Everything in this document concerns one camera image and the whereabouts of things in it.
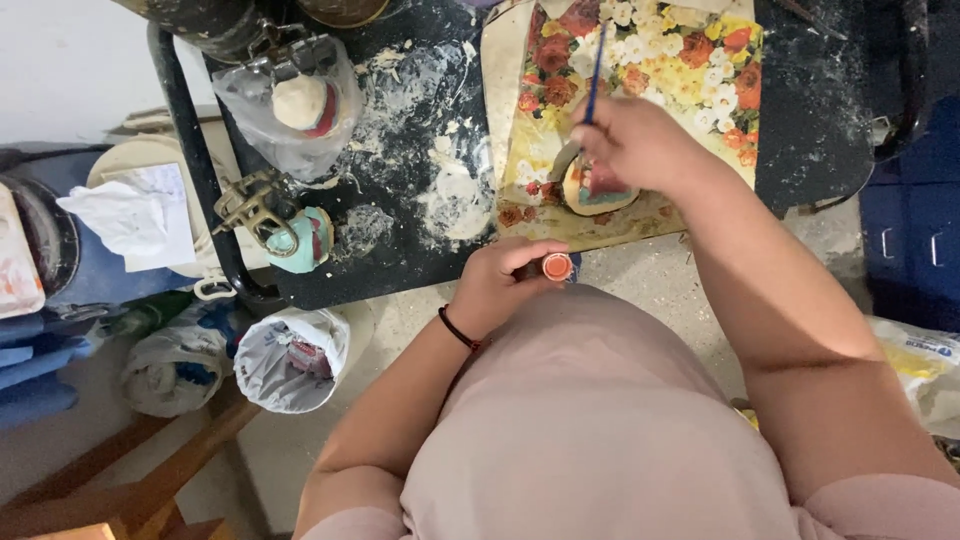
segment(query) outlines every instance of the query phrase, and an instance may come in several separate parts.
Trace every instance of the floral paper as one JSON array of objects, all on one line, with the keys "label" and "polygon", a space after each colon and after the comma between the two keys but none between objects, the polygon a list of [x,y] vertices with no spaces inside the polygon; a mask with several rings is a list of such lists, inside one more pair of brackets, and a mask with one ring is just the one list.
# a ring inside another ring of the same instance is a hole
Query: floral paper
[{"label": "floral paper", "polygon": [[[559,18],[534,7],[504,177],[497,181],[501,234],[555,237],[574,251],[684,228],[662,196],[593,217],[561,204],[547,181],[566,142],[569,115],[587,95],[606,21],[599,92],[665,108],[712,153],[754,185],[763,33],[755,23],[645,1],[577,0]],[[576,171],[584,177],[583,171]]]}]

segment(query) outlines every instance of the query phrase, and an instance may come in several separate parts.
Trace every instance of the wooden chair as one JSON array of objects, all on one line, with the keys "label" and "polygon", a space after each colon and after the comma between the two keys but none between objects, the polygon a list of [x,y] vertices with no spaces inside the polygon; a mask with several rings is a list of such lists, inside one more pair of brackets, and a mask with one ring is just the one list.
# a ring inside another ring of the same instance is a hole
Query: wooden chair
[{"label": "wooden chair", "polygon": [[223,519],[187,525],[174,496],[260,410],[236,392],[232,405],[140,481],[75,493],[171,422],[141,416],[0,507],[0,540],[234,540]]}]

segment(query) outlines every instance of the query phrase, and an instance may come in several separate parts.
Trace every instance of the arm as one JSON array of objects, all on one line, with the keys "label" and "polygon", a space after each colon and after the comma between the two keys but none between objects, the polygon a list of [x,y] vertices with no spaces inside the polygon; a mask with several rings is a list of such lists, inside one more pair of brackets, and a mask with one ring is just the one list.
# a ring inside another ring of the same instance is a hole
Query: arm
[{"label": "arm", "polygon": [[863,315],[739,175],[642,100],[600,100],[595,121],[573,136],[623,182],[660,191],[682,213],[792,499],[871,473],[960,487]]},{"label": "arm", "polygon": [[[467,262],[447,317],[466,336],[482,339],[531,297],[562,286],[546,278],[517,282],[513,271],[565,250],[562,242],[526,238],[478,250]],[[330,434],[303,487],[294,540],[348,508],[374,506],[401,515],[403,481],[469,353],[439,317],[427,323]]]}]

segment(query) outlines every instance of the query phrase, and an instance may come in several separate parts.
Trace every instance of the black bracelet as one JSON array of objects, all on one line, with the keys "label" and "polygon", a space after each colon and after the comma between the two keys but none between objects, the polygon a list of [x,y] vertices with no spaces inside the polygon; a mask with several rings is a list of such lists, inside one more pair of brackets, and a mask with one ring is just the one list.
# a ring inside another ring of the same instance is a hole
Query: black bracelet
[{"label": "black bracelet", "polygon": [[477,351],[480,350],[480,347],[483,345],[483,341],[470,339],[469,337],[466,337],[463,332],[457,330],[457,327],[453,326],[453,323],[450,322],[450,319],[446,317],[446,309],[449,306],[450,304],[447,304],[446,306],[443,306],[440,309],[437,309],[437,314],[440,315],[440,320],[444,321],[444,326],[446,326],[446,329],[449,330],[450,333],[452,333],[454,336],[456,336],[457,339],[462,341],[464,345],[470,347],[470,350],[472,352],[476,353]]}]

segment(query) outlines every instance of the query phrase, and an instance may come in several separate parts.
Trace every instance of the pink shirt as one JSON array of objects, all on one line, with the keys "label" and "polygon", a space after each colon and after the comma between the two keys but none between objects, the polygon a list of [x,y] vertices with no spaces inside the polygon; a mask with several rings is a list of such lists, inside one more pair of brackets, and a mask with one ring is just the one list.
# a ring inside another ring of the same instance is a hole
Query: pink shirt
[{"label": "pink shirt", "polygon": [[680,337],[581,285],[496,333],[400,502],[402,521],[353,508],[303,538],[960,538],[960,490],[931,479],[855,477],[791,502],[769,445]]}]

